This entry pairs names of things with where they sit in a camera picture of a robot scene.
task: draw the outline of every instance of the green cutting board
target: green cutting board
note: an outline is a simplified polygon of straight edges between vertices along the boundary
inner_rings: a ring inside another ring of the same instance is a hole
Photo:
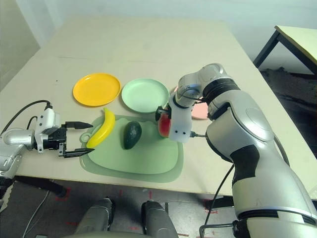
[[[180,175],[183,166],[181,143],[162,138],[158,134],[157,125],[151,120],[119,115],[115,117],[116,124],[111,134],[95,151],[80,157],[85,170],[99,175],[153,182],[173,181]],[[141,136],[131,150],[124,150],[123,128],[133,120],[140,123],[144,138]],[[88,133],[95,133],[103,121],[104,117],[96,119],[92,123],[94,127]]]

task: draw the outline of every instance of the toy banana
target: toy banana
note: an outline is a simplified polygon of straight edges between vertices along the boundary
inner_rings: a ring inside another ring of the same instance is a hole
[[[107,108],[104,108],[104,111],[105,121],[99,130],[89,139],[87,142],[87,148],[96,147],[110,134],[114,128],[115,117],[113,112],[109,111]]]

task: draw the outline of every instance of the white wall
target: white wall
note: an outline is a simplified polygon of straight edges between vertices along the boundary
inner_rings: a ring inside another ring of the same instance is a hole
[[[15,1],[0,0],[0,90],[40,48]]]
[[[128,15],[186,17],[225,21],[253,60],[275,25],[317,29],[316,0],[16,0],[42,46],[74,16]],[[262,68],[310,72],[282,45]]]

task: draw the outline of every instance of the beige table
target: beige table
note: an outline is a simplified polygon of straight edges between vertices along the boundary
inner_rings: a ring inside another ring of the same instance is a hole
[[[89,108],[72,97],[77,80],[93,72],[115,75],[124,86],[128,81],[149,77],[168,89],[183,75],[218,62],[251,94],[279,139],[291,167],[312,198],[317,185],[317,162],[299,131],[274,96],[259,71],[221,22],[185,19],[101,17],[80,18],[66,23],[53,39],[22,68],[0,93],[1,128],[27,103],[48,99],[65,120],[92,122],[103,107]],[[12,126],[25,128],[44,105],[24,112]],[[118,115],[139,116],[128,110],[120,97],[107,107]],[[193,131],[205,133],[208,120],[194,120]],[[67,147],[80,147],[82,131],[68,131]],[[59,158],[56,151],[36,151],[23,156],[18,174],[99,183],[161,188],[195,193],[215,193],[231,164],[222,160],[203,138],[184,144],[184,166],[178,179],[168,183],[106,177],[85,171],[79,158]],[[221,194],[231,195],[232,175]]]
[[[317,29],[275,26],[276,31],[253,61],[258,68],[278,42],[317,74]]]

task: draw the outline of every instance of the yellow plate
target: yellow plate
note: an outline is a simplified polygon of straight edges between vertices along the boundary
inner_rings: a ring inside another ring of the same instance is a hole
[[[80,79],[73,88],[74,98],[86,106],[102,106],[120,93],[120,81],[107,73],[93,73]]]

